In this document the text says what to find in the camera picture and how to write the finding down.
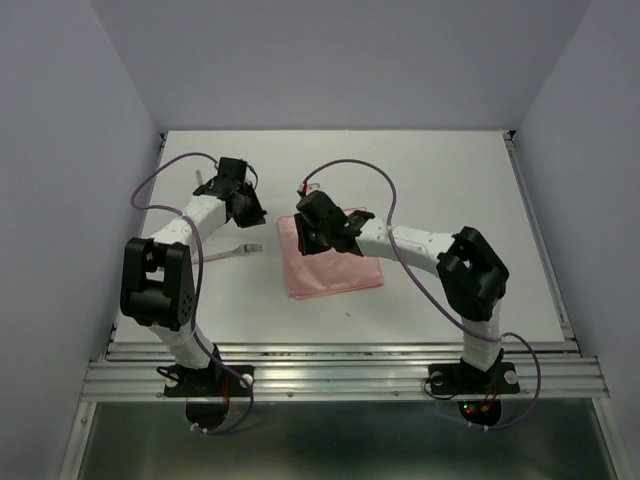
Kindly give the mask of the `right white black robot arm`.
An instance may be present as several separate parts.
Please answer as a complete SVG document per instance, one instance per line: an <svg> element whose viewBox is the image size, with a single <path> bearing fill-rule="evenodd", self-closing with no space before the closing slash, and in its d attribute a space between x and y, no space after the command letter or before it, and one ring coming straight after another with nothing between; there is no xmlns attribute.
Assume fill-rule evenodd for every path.
<svg viewBox="0 0 640 480"><path fill-rule="evenodd" d="M399 263L410 279L412 269L436 277L449 308L432 294L427 297L463 333L460 378L472 390L482 390L496 378L501 357L499 312L509 271L475 228L434 233L393 226L371 212L345 213L323 191L304 193L294 215L298 250L302 255L327 251Z"/></svg>

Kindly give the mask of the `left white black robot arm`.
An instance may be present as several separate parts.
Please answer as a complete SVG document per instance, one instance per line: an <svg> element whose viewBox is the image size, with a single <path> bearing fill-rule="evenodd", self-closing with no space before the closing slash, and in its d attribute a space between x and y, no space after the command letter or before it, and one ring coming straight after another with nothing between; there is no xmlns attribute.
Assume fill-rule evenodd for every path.
<svg viewBox="0 0 640 480"><path fill-rule="evenodd" d="M213 178L193 191L183 209L143 205L139 193L159 173L188 157L214 164ZM152 331L174 357L180 373L199 393L215 392L225 368L215 344L201 333L197 309L204 273L204 241L229 222L241 229L266 223L266 210L257 197L255 169L246 161L201 152L181 154L138 185L130 197L139 211L163 211L175 217L146 238L133 237L125 245L120 310Z"/></svg>

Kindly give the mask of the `pink cloth napkin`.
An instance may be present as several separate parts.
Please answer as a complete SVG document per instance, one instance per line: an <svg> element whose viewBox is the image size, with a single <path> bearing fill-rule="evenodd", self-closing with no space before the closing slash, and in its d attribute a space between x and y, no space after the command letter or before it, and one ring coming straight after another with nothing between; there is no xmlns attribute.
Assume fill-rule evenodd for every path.
<svg viewBox="0 0 640 480"><path fill-rule="evenodd" d="M286 295L296 300L379 288L384 285L380 262L376 258L341 254L329 250L303 256L293 216L277 222Z"/></svg>

